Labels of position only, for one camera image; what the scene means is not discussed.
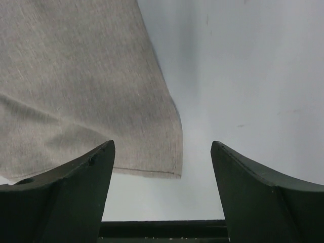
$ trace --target cloth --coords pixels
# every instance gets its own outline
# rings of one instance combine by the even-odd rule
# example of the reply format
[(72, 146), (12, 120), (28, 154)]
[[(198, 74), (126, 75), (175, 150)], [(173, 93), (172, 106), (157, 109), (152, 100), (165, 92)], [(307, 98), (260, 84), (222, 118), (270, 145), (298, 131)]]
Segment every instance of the cloth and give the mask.
[(180, 178), (182, 129), (136, 0), (0, 1), (0, 176), (106, 140), (115, 172)]

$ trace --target white surface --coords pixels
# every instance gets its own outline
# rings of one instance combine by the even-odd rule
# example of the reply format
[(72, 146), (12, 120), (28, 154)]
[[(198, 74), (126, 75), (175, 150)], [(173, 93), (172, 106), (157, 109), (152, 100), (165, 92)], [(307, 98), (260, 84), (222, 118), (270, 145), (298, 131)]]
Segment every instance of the white surface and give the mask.
[(324, 184), (323, 0), (138, 0), (181, 115), (181, 180), (113, 174), (103, 220), (223, 218), (219, 140)]

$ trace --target beige fabric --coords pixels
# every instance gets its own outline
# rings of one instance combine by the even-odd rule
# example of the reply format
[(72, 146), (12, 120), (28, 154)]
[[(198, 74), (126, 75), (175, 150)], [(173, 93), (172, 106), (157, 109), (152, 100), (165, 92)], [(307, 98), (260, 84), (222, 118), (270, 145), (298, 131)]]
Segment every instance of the beige fabric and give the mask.
[(115, 172), (180, 177), (180, 119), (135, 0), (1, 0), (0, 83), (1, 176), (112, 139)]

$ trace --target fabric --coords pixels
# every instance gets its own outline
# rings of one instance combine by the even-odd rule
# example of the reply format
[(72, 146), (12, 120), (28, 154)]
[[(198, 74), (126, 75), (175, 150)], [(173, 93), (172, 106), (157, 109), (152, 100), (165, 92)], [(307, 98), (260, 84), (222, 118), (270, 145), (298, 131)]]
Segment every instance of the fabric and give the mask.
[(0, 1), (0, 83), (1, 176), (114, 140), (115, 172), (180, 178), (180, 118), (136, 0)]

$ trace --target black object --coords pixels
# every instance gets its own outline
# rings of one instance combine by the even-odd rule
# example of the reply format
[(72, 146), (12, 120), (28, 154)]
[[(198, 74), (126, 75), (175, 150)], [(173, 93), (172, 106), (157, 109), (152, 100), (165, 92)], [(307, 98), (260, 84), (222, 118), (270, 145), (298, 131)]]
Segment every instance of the black object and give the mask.
[(51, 171), (0, 186), (0, 242), (322, 241), (324, 186), (281, 174), (220, 142), (211, 154), (226, 224), (100, 222), (115, 155), (109, 141)]

